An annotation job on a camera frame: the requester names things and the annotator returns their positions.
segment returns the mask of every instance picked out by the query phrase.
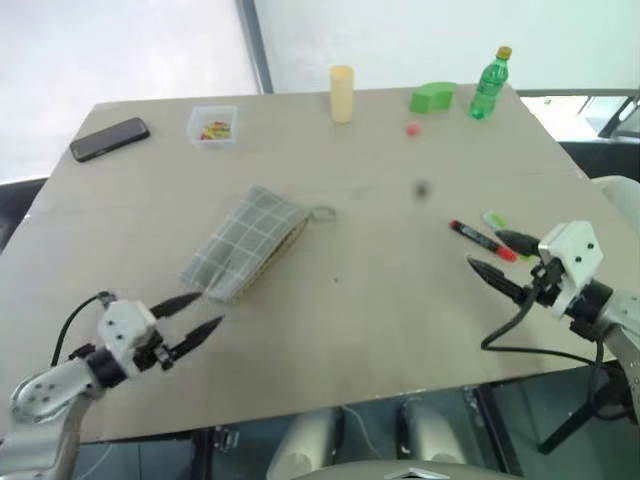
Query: plaid pouch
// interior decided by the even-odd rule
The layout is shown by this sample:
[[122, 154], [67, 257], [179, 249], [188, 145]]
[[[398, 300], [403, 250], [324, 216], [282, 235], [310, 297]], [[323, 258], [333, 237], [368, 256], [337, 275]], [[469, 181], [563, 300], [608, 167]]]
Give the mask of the plaid pouch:
[[307, 218], [306, 209], [253, 186], [181, 277], [215, 300], [234, 303], [302, 233]]

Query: plastic bottle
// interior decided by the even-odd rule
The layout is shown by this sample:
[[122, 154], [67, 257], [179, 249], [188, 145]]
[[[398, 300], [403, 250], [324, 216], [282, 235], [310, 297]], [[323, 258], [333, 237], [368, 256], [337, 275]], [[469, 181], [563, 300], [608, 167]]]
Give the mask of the plastic bottle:
[[488, 118], [496, 106], [500, 90], [509, 78], [507, 60], [511, 57], [511, 47], [500, 47], [496, 53], [496, 59], [485, 68], [478, 82], [476, 95], [471, 102], [469, 115], [473, 118]]

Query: red marker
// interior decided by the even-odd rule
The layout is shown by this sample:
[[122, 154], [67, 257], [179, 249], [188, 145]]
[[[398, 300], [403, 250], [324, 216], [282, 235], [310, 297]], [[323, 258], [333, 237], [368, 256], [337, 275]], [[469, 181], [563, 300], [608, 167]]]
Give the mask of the red marker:
[[485, 237], [480, 232], [475, 231], [469, 225], [465, 225], [464, 223], [461, 223], [457, 220], [452, 220], [451, 223], [449, 223], [449, 226], [452, 230], [455, 230], [461, 235], [464, 235], [469, 240], [473, 240], [478, 245], [486, 248], [490, 252], [495, 253], [500, 258], [504, 258], [507, 262], [515, 262], [518, 258], [512, 250], [508, 249], [507, 247], [503, 247], [499, 243], [494, 242], [489, 237]]

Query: black phone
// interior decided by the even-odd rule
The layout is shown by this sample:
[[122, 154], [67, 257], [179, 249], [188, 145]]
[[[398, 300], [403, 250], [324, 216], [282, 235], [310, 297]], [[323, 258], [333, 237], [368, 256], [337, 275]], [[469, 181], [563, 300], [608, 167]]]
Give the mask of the black phone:
[[69, 145], [69, 149], [77, 161], [86, 162], [148, 136], [149, 129], [145, 123], [140, 118], [135, 117], [74, 140]]

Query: black cable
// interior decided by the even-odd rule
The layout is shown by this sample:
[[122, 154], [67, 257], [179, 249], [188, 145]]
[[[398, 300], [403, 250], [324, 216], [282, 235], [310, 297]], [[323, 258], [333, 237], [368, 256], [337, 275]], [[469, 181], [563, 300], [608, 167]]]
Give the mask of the black cable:
[[593, 416], [600, 420], [605, 420], [609, 422], [620, 420], [621, 418], [625, 418], [626, 416], [628, 416], [629, 413], [631, 412], [630, 409], [625, 409], [621, 412], [618, 412], [612, 415], [605, 415], [598, 412], [598, 409], [595, 408], [595, 402], [594, 402], [595, 378], [596, 378], [596, 373], [602, 367], [602, 361], [604, 358], [604, 338], [609, 333], [610, 329], [605, 330], [605, 332], [600, 336], [600, 338], [596, 340], [595, 360], [589, 360], [588, 358], [580, 357], [578, 355], [573, 355], [571, 353], [559, 352], [556, 350], [545, 350], [545, 349], [539, 349], [539, 348], [525, 348], [525, 347], [496, 347], [491, 345], [491, 343], [493, 343], [498, 338], [500, 338], [501, 336], [503, 336], [504, 334], [506, 334], [513, 328], [515, 328], [518, 324], [520, 324], [520, 322], [522, 322], [522, 320], [524, 320], [524, 317], [527, 315], [527, 313], [529, 313], [529, 310], [531, 310], [531, 307], [533, 307], [533, 304], [538, 298], [538, 295], [540, 294], [540, 290], [541, 290], [540, 286], [534, 285], [531, 291], [529, 292], [529, 295], [525, 299], [524, 303], [522, 304], [522, 307], [520, 307], [520, 311], [518, 311], [518, 313], [516, 313], [516, 315], [510, 321], [505, 323], [503, 326], [501, 326], [496, 331], [488, 335], [484, 340], [482, 340], [482, 342], [480, 343], [480, 348], [482, 350], [493, 351], [493, 352], [534, 353], [534, 354], [541, 354], [541, 355], [553, 355], [556, 357], [577, 360], [579, 362], [586, 363], [587, 365], [591, 365], [591, 372], [589, 374], [589, 383], [588, 383], [588, 389], [587, 389], [587, 398], [588, 398], [589, 405], [591, 405], [591, 408], [593, 410]]
[[67, 330], [69, 330], [69, 327], [71, 326], [71, 322], [73, 322], [73, 319], [78, 316], [78, 314], [82, 311], [82, 309], [84, 309], [84, 307], [89, 305], [94, 300], [97, 300], [98, 297], [99, 297], [99, 294], [86, 299], [84, 302], [78, 305], [78, 308], [76, 308], [71, 313], [71, 315], [69, 315], [69, 318], [67, 318], [67, 320], [64, 322], [64, 325], [62, 326], [62, 328], [60, 329], [60, 333], [58, 334], [58, 341], [56, 342], [56, 348], [54, 349], [53, 356], [51, 357], [52, 367], [55, 367], [58, 364], [58, 360], [60, 359], [60, 352], [62, 351], [62, 344], [64, 343], [64, 337], [67, 335]]
[[556, 350], [546, 350], [542, 348], [526, 348], [526, 347], [496, 347], [492, 346], [491, 343], [496, 341], [498, 338], [515, 328], [524, 317], [529, 313], [531, 307], [535, 303], [538, 295], [540, 294], [540, 286], [534, 285], [534, 287], [529, 292], [529, 295], [525, 299], [522, 307], [520, 307], [520, 311], [516, 313], [516, 315], [505, 323], [503, 326], [498, 328], [493, 333], [489, 334], [482, 342], [480, 343], [480, 348], [486, 351], [492, 352], [511, 352], [511, 353], [534, 353], [538, 355], [553, 355], [556, 357], [568, 358], [571, 360], [576, 360], [578, 362], [586, 363], [587, 365], [593, 365], [594, 362], [589, 360], [588, 358], [580, 357], [578, 355], [573, 355], [572, 353], [559, 352]]
[[595, 405], [594, 397], [595, 397], [595, 387], [596, 387], [596, 373], [598, 372], [598, 370], [600, 370], [600, 368], [602, 368], [602, 361], [604, 358], [604, 338], [606, 337], [607, 333], [609, 333], [610, 329], [611, 327], [607, 329], [604, 332], [604, 334], [602, 334], [600, 338], [596, 340], [596, 358], [595, 358], [595, 361], [593, 362], [591, 372], [589, 373], [589, 383], [587, 386], [587, 399], [589, 401], [589, 405], [591, 406], [591, 410], [593, 411], [593, 416], [600, 420], [604, 420], [606, 422], [613, 422], [613, 421], [625, 418], [632, 411], [632, 409], [624, 409], [621, 412], [614, 413], [611, 415], [606, 415], [606, 414], [600, 413]]

